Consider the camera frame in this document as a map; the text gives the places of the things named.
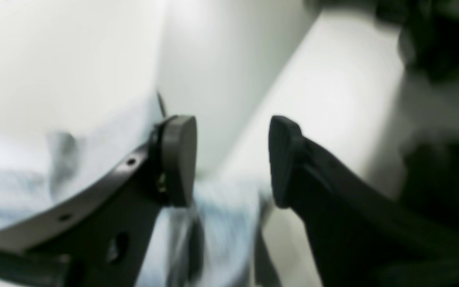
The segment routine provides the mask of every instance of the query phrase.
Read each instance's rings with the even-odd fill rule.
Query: black clamp arm
[[[195,118],[168,118],[91,187],[1,230],[0,279],[33,287],[133,287],[161,208],[192,202],[195,159]]]
[[[459,287],[459,229],[384,198],[282,116],[269,155],[276,204],[304,221],[325,287]]]

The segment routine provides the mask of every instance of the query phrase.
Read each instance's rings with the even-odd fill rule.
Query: circular hole
[[[135,163],[136,163],[135,158],[131,158],[127,160],[127,165],[135,165]]]
[[[108,264],[115,264],[122,261],[127,249],[129,249],[129,234],[122,232],[115,236],[109,243],[106,262]]]
[[[64,214],[64,215],[58,217],[58,220],[59,220],[60,222],[64,222],[64,221],[69,220],[70,218],[72,218],[72,215],[71,215],[71,214]]]

